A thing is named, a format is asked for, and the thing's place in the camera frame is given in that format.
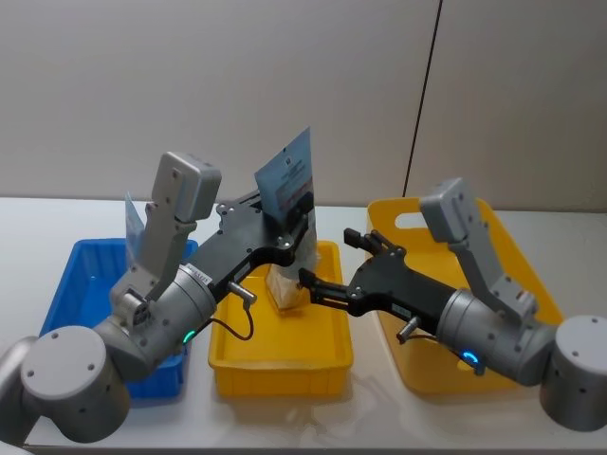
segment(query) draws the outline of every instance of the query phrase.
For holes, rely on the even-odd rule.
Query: plastic bag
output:
[[[130,268],[137,262],[145,226],[139,218],[131,194],[128,192],[124,196],[124,219],[126,221],[126,264]]]

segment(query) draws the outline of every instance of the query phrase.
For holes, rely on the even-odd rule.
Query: cable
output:
[[[438,342],[438,340],[436,339],[436,337],[432,336],[432,335],[411,335],[410,337],[408,337],[407,339],[429,339],[431,341],[436,341]]]
[[[430,341],[434,341],[434,342],[438,343],[438,340],[436,339],[436,337],[434,335],[422,335],[422,334],[411,335],[407,339],[429,339]],[[468,363],[468,362],[466,362],[465,359],[462,358],[462,356],[460,356],[458,353],[456,353],[453,349],[449,349],[444,344],[442,344],[441,346],[445,347],[450,353],[452,353],[453,355],[455,355],[457,358],[459,358],[463,362]]]
[[[238,339],[240,339],[242,341],[249,341],[251,338],[253,338],[253,334],[255,332],[255,326],[253,324],[253,316],[251,315],[250,310],[248,308],[245,308],[245,313],[247,314],[247,319],[248,319],[248,335],[246,335],[246,336],[240,335],[234,329],[229,327],[226,322],[224,322],[221,319],[216,319],[216,318],[209,318],[209,320],[207,320],[207,322],[205,322],[205,324],[202,326],[202,329],[200,329],[200,330],[203,330],[209,324],[211,324],[212,322],[215,322],[216,324],[221,325],[224,329],[226,329],[228,332],[230,332],[234,337],[237,337]]]

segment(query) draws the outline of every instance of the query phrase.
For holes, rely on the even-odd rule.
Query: white wall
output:
[[[3,0],[0,195],[148,197],[165,151],[220,196],[312,127],[321,203],[399,196],[436,1]]]
[[[607,2],[446,0],[407,194],[607,210]]]

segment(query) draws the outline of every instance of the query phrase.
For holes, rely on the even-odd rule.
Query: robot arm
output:
[[[420,201],[436,242],[446,242],[469,283],[454,289],[414,270],[406,251],[379,232],[344,231],[344,242],[371,253],[349,285],[302,269],[314,303],[352,316],[381,310],[406,324],[404,343],[420,328],[482,374],[485,368],[522,385],[541,385],[540,401],[559,424],[580,431],[607,424],[607,319],[579,316],[554,327],[535,319],[535,296],[502,269],[474,198],[462,179],[437,186]]]
[[[68,326],[26,338],[0,357],[0,441],[20,446],[41,415],[76,442],[110,435],[129,410],[125,382],[145,378],[179,351],[228,293],[243,299],[249,315],[256,297],[239,284],[249,271],[292,264],[311,195],[286,227],[264,215],[257,192],[219,205],[219,229],[180,261],[195,221],[211,214],[220,180],[193,156],[161,158],[141,251],[110,292],[112,314],[94,329]]]

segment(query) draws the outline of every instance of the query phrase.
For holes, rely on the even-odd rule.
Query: cylindrical robot base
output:
[[[101,337],[85,327],[63,327],[36,341],[21,380],[40,413],[78,443],[112,434],[129,411],[128,391]]]
[[[578,316],[557,331],[540,401],[558,424],[576,431],[607,425],[607,319]]]

